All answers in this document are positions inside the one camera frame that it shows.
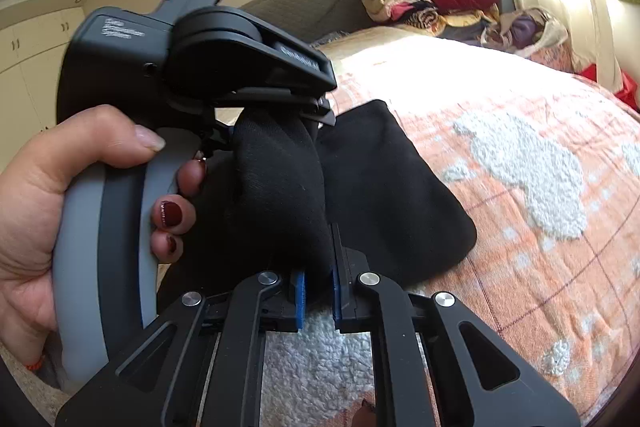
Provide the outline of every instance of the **metal screw head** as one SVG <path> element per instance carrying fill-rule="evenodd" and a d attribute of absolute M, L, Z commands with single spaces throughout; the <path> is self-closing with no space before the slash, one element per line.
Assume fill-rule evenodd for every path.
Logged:
<path fill-rule="evenodd" d="M 185 306 L 197 306 L 202 301 L 202 295 L 198 292 L 187 292 L 182 296 L 182 304 Z"/>
<path fill-rule="evenodd" d="M 455 304 L 456 302 L 456 298 L 447 292 L 440 292 L 436 294 L 435 299 L 436 299 L 436 302 L 444 308 L 453 306 L 453 304 Z"/>
<path fill-rule="evenodd" d="M 262 272 L 258 275 L 258 282 L 260 284 L 264 284 L 265 286 L 275 284 L 277 281 L 278 275 L 274 272 Z"/>
<path fill-rule="evenodd" d="M 375 286 L 380 282 L 380 275 L 373 272 L 364 272 L 360 275 L 360 282 L 367 286 Z"/>

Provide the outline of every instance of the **cabinet door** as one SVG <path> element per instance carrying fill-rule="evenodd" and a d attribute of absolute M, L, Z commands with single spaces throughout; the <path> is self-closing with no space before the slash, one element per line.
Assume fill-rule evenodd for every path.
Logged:
<path fill-rule="evenodd" d="M 58 77 L 65 49 L 66 45 L 63 44 L 20 63 L 22 76 L 42 129 L 56 124 Z"/>
<path fill-rule="evenodd" d="M 18 50 L 15 48 L 13 28 L 0 30 L 0 71 L 8 70 L 18 63 Z"/>
<path fill-rule="evenodd" d="M 20 66 L 0 73 L 0 171 L 28 139 L 40 131 Z"/>
<path fill-rule="evenodd" d="M 84 21 L 84 12 L 82 8 L 69 8 L 60 12 L 62 17 L 62 23 L 65 25 L 67 34 L 67 40 L 70 41 L 74 36 L 74 32 L 78 29 L 78 26 Z"/>
<path fill-rule="evenodd" d="M 47 13 L 17 23 L 14 26 L 14 36 L 20 60 L 33 57 L 68 41 L 68 33 L 60 12 Z"/>

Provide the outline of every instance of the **fingernail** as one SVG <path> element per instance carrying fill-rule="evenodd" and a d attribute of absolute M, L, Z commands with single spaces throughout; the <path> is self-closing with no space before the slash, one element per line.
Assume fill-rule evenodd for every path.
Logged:
<path fill-rule="evenodd" d="M 371 412 L 376 412 L 376 406 L 373 405 L 369 400 L 367 400 L 366 398 L 364 398 L 362 400 L 362 406 L 366 407 L 367 409 L 369 409 Z"/>
<path fill-rule="evenodd" d="M 172 235 L 167 235 L 166 242 L 169 245 L 169 253 L 174 253 L 175 249 L 178 248 L 178 243 L 175 242 L 175 238 Z"/>
<path fill-rule="evenodd" d="M 163 201 L 160 203 L 160 219 L 162 220 L 162 226 L 166 229 L 180 225 L 182 221 L 180 205 L 173 201 Z"/>
<path fill-rule="evenodd" d="M 159 152 L 164 149 L 166 142 L 152 130 L 142 125 L 136 126 L 136 138 L 146 148 Z"/>
<path fill-rule="evenodd" d="M 207 176 L 207 161 L 203 158 L 201 160 L 198 160 L 199 165 L 202 166 L 202 172 L 204 174 L 204 176 Z"/>

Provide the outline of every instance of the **gray pillow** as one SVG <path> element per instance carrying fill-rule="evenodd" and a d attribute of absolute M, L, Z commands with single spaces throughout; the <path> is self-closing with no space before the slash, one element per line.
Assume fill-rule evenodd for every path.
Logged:
<path fill-rule="evenodd" d="M 360 0 L 252 0 L 241 9 L 304 42 L 374 25 Z"/>

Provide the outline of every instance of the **black fabric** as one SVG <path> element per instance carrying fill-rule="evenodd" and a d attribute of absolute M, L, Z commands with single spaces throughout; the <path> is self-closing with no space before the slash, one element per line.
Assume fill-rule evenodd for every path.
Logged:
<path fill-rule="evenodd" d="M 37 409 L 22 392 L 0 357 L 0 425 L 2 427 L 49 427 Z"/>
<path fill-rule="evenodd" d="M 162 280 L 160 309 L 189 289 L 230 291 L 265 269 L 305 267 L 312 296 L 330 285 L 324 179 L 300 117 L 247 108 L 232 147 L 207 163 L 207 180 L 193 200 L 198 219 L 184 236 L 182 258 Z"/>
<path fill-rule="evenodd" d="M 198 219 L 162 280 L 159 310 L 191 289 L 214 295 L 296 266 L 314 299 L 331 288 L 327 222 L 401 285 L 451 268 L 476 242 L 471 219 L 380 100 L 338 116 L 315 143 L 294 114 L 245 109 L 232 144 L 207 163 Z"/>
<path fill-rule="evenodd" d="M 484 29 L 489 25 L 489 22 L 482 19 L 476 24 L 471 26 L 449 26 L 444 28 L 444 31 L 439 35 L 441 39 L 448 39 L 450 41 L 464 42 L 472 46 L 480 45 L 480 36 Z"/>
<path fill-rule="evenodd" d="M 475 245 L 473 221 L 381 100 L 322 127 L 316 148 L 327 218 L 373 271 L 412 285 L 455 266 Z"/>

